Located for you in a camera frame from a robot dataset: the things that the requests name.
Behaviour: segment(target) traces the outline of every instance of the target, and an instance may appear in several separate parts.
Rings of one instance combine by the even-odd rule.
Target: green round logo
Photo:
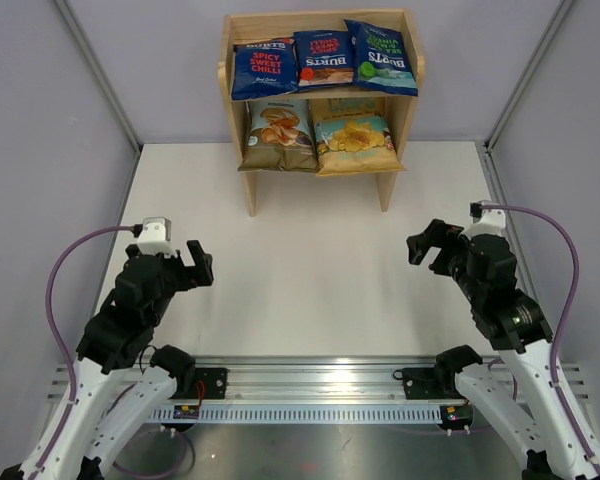
[[[365,77],[373,77],[376,74],[376,68],[371,62],[362,62],[360,65],[360,73]]]

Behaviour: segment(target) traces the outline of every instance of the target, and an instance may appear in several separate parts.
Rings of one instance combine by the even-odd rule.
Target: brown chip bag
[[[311,100],[318,177],[396,172],[398,161],[384,117],[384,98]]]
[[[315,172],[307,100],[249,102],[251,133],[240,171]]]

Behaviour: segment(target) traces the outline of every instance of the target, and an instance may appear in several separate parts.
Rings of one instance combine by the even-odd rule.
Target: yellow chip bag
[[[384,98],[311,100],[311,114],[318,177],[404,170],[383,117]]]

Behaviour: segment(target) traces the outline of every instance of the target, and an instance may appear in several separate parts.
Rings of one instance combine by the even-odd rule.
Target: robotic arm
[[[134,227],[137,242],[98,314],[87,323],[74,362],[77,394],[71,408],[69,389],[40,442],[21,466],[5,470],[1,480],[97,479],[146,419],[144,410],[166,400],[178,388],[187,391],[195,361],[174,347],[160,349],[142,380],[119,407],[99,424],[115,388],[153,338],[177,292],[213,283],[212,257],[198,241],[187,242],[194,266],[185,266],[170,244],[171,224],[148,218]]]
[[[472,204],[471,214],[475,221],[467,229],[433,220],[422,234],[409,237],[409,263],[419,265],[431,247],[440,248],[429,268],[458,284],[478,330],[522,386],[533,417],[501,391],[468,346],[437,357],[436,379],[443,390],[461,394],[485,415],[524,469],[523,479],[600,479],[600,443],[559,363],[559,385],[551,379],[551,328],[539,305],[516,288],[517,261],[502,237],[504,212]],[[565,413],[558,386],[574,418]],[[593,458],[586,455],[574,421]]]

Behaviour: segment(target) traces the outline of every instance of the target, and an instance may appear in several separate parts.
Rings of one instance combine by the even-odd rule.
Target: shelf leg
[[[249,209],[249,216],[256,216],[256,184],[258,180],[258,172],[243,172],[242,185],[244,186],[244,192],[247,198],[247,208]]]
[[[378,198],[380,199],[380,210],[382,212],[389,210],[396,178],[398,178],[398,172],[376,173],[376,185],[378,186]]]

